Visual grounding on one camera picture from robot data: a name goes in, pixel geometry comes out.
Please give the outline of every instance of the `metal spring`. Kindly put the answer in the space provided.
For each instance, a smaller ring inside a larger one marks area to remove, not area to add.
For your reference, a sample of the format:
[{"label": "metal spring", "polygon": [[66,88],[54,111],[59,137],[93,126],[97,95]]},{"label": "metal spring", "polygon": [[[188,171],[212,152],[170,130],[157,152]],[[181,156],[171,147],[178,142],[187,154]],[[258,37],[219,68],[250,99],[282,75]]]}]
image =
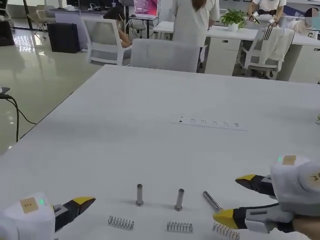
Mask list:
[{"label": "metal spring", "polygon": [[240,233],[233,231],[231,228],[224,226],[222,224],[219,224],[215,222],[213,224],[213,231],[226,236],[230,240],[240,240]]},{"label": "metal spring", "polygon": [[166,230],[168,232],[191,234],[194,231],[194,227],[192,223],[168,221]]},{"label": "metal spring", "polygon": [[125,218],[110,216],[108,219],[108,224],[113,227],[132,230],[134,228],[135,221],[131,221]]}]

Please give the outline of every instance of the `drawer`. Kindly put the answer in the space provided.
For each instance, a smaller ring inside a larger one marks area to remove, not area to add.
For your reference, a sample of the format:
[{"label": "drawer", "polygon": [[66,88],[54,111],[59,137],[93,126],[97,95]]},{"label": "drawer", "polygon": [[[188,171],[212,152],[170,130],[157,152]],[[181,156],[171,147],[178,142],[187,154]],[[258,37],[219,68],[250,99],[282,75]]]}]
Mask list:
[{"label": "drawer", "polygon": [[238,51],[210,51],[205,65],[205,74],[232,76],[237,60]]},{"label": "drawer", "polygon": [[241,40],[211,37],[210,48],[219,48],[222,50],[238,51]]}]

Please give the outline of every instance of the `metal pin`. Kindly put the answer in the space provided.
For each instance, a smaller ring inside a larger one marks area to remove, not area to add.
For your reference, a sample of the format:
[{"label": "metal pin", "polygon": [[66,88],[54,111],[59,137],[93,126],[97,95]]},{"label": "metal pin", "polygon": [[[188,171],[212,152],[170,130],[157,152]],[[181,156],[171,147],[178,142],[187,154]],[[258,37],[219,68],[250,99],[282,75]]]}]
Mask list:
[{"label": "metal pin", "polygon": [[142,184],[138,184],[136,186],[136,202],[135,204],[138,207],[141,207],[144,204],[144,201],[142,200]]},{"label": "metal pin", "polygon": [[215,212],[219,212],[220,210],[222,210],[219,204],[214,200],[214,198],[207,191],[203,192],[203,196],[209,202],[209,204],[214,208]]},{"label": "metal pin", "polygon": [[178,192],[178,198],[176,200],[176,205],[174,206],[174,209],[178,212],[182,210],[182,200],[184,199],[184,194],[185,194],[185,190],[180,188]]}]

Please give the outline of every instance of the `white cabinet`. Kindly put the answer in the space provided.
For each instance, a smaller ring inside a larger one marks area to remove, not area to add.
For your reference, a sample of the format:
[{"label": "white cabinet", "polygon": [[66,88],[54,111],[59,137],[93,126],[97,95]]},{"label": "white cabinet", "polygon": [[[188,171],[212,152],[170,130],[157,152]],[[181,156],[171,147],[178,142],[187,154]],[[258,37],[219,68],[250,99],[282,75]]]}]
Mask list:
[{"label": "white cabinet", "polygon": [[241,40],[211,37],[205,74],[232,76]]},{"label": "white cabinet", "polygon": [[317,84],[320,81],[320,48],[302,46],[289,82]]}]

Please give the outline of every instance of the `pink screen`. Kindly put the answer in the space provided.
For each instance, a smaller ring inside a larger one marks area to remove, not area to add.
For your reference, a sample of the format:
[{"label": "pink screen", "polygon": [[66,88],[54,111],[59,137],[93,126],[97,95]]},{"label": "pink screen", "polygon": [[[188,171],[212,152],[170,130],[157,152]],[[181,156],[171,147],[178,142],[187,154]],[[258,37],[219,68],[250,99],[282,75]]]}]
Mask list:
[{"label": "pink screen", "polygon": [[158,0],[135,0],[134,13],[157,15]]}]

